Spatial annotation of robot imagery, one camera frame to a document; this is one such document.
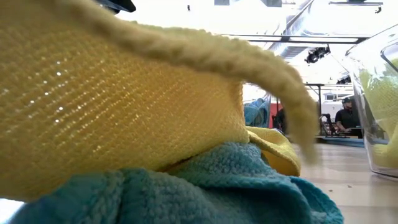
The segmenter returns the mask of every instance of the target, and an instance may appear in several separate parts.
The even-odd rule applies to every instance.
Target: wooden floor
[[[345,223],[398,223],[398,181],[370,172],[365,149],[329,144],[317,147],[322,152],[322,164],[303,165],[302,177],[335,201]]]

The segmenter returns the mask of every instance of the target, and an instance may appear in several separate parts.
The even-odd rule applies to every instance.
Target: teal fleece fabric
[[[16,224],[343,223],[327,195],[278,174],[251,144],[225,143],[171,174],[123,169],[79,175],[24,205]]]

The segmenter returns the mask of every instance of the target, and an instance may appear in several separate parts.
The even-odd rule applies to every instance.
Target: person
[[[349,133],[351,128],[359,126],[358,119],[353,114],[353,103],[351,99],[345,98],[343,100],[343,109],[336,113],[335,122],[341,132]]]

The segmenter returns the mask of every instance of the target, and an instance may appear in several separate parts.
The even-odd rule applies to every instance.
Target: clear plastic bin
[[[373,172],[398,178],[398,24],[347,51]]]

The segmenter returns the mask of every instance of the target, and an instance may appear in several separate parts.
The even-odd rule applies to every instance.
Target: yellow knit fabric
[[[398,67],[398,59],[392,61]],[[398,76],[390,65],[382,76],[369,72],[359,74],[364,95],[374,119],[389,136],[389,144],[376,144],[372,149],[373,163],[387,168],[398,168]]]
[[[204,31],[121,21],[91,0],[0,1],[0,74],[0,198],[29,201],[74,174],[162,170],[247,143],[243,81],[284,102],[294,141],[317,159],[315,103],[281,58]],[[275,137],[259,143],[267,157],[298,167],[291,146],[277,152],[280,137],[250,130]]]
[[[300,160],[289,140],[273,129],[247,127],[250,142],[258,145],[269,165],[284,175],[300,175]]]

